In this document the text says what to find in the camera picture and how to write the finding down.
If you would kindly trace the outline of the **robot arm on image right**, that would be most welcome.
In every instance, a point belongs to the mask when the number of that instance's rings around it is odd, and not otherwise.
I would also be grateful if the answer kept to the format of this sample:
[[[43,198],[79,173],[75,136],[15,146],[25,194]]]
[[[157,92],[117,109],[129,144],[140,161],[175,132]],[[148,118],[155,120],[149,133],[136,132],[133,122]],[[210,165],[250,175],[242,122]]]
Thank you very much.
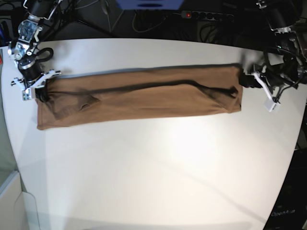
[[[266,108],[272,111],[285,90],[307,82],[307,24],[301,22],[301,0],[257,0],[255,4],[262,21],[249,27],[256,29],[263,55],[249,66],[240,83],[262,88]]]

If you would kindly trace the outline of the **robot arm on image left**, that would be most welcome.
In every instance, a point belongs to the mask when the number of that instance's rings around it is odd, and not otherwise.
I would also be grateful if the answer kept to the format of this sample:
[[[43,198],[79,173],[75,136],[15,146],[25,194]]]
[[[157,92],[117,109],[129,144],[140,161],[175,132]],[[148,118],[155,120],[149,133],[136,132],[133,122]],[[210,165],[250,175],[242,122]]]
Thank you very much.
[[[43,22],[50,20],[59,10],[60,0],[25,0],[23,7],[27,11],[26,18],[18,26],[18,37],[8,45],[9,58],[21,73],[21,78],[14,78],[11,86],[17,85],[22,100],[38,99],[43,103],[49,100],[47,83],[61,74],[60,71],[44,72],[41,64],[49,61],[54,51],[52,48],[38,50],[42,42],[39,34],[43,31]]]

